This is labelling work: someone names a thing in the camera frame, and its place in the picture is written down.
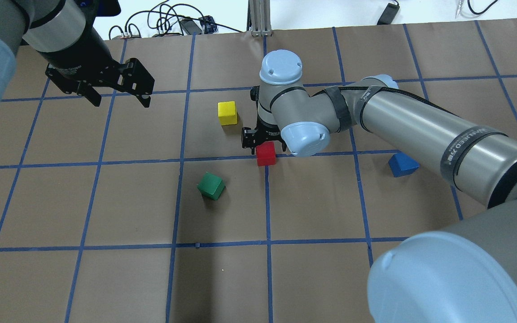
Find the red wooden block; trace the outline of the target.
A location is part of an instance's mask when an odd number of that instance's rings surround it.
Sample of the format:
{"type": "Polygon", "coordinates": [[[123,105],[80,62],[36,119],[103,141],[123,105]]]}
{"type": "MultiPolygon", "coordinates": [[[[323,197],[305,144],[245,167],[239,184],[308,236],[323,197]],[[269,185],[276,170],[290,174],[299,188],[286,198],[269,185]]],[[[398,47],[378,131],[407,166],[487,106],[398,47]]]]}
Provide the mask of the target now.
{"type": "Polygon", "coordinates": [[[267,141],[256,147],[256,160],[259,167],[272,166],[276,163],[274,142],[267,141]]]}

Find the yellow wooden block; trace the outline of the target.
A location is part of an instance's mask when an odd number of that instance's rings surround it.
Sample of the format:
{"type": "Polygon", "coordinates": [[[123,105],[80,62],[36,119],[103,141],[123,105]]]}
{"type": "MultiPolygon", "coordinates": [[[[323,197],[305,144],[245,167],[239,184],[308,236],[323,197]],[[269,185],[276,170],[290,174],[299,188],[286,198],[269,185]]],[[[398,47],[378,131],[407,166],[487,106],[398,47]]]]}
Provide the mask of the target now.
{"type": "Polygon", "coordinates": [[[217,114],[221,126],[238,124],[238,113],[235,101],[218,102],[217,114]]]}

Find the green wooden block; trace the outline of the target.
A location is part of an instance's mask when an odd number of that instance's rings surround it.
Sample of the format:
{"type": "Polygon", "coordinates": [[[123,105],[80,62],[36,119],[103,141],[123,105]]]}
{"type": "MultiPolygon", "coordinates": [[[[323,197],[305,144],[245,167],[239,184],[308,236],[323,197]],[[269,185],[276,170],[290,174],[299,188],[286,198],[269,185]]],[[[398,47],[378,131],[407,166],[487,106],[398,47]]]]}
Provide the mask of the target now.
{"type": "Polygon", "coordinates": [[[199,192],[213,201],[219,200],[225,188],[226,185],[224,184],[223,179],[210,172],[205,172],[200,182],[197,184],[199,192]]]}

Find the blue wooden block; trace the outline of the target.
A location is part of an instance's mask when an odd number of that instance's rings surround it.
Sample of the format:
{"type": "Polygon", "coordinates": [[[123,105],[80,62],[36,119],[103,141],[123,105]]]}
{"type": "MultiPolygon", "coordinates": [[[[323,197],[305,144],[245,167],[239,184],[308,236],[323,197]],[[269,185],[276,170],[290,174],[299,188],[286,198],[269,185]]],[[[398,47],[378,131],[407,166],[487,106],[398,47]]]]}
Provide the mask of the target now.
{"type": "Polygon", "coordinates": [[[388,165],[394,178],[412,175],[420,167],[416,160],[404,153],[393,154],[388,161],[388,165]]]}

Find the brown paper mat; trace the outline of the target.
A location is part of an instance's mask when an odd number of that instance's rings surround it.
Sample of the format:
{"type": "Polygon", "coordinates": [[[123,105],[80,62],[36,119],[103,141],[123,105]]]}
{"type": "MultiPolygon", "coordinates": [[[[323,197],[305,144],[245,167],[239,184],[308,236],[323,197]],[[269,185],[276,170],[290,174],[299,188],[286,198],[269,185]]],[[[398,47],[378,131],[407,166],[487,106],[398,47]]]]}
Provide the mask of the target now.
{"type": "Polygon", "coordinates": [[[374,259],[484,210],[425,167],[394,178],[395,148],[360,127],[320,155],[277,145],[259,167],[240,130],[267,51],[304,64],[308,94],[389,74],[401,89],[517,140],[517,19],[107,41],[155,77],[150,108],[100,89],[99,143],[47,126],[70,97],[31,47],[7,102],[35,104],[18,161],[0,159],[0,323],[372,322],[374,259]],[[235,101],[221,126],[217,103],[235,101]],[[222,178],[219,200],[197,184],[222,178]]]}

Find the black power adapter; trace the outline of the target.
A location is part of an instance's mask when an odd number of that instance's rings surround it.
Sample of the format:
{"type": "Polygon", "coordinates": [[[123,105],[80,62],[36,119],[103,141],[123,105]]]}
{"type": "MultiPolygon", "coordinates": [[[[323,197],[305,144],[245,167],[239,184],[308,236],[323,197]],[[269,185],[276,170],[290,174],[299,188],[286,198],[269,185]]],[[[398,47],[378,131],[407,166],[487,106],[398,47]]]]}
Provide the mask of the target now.
{"type": "Polygon", "coordinates": [[[389,2],[384,10],[382,11],[376,25],[390,25],[394,22],[398,12],[400,10],[400,4],[398,0],[392,0],[389,2]]]}

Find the aluminium frame post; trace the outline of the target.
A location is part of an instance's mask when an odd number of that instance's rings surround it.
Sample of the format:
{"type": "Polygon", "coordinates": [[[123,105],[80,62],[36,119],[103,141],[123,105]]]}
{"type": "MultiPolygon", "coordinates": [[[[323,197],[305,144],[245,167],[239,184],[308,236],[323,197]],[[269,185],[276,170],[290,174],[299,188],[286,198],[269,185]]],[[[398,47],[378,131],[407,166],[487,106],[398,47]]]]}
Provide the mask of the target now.
{"type": "Polygon", "coordinates": [[[253,37],[272,35],[270,0],[248,1],[247,29],[253,37]]]}

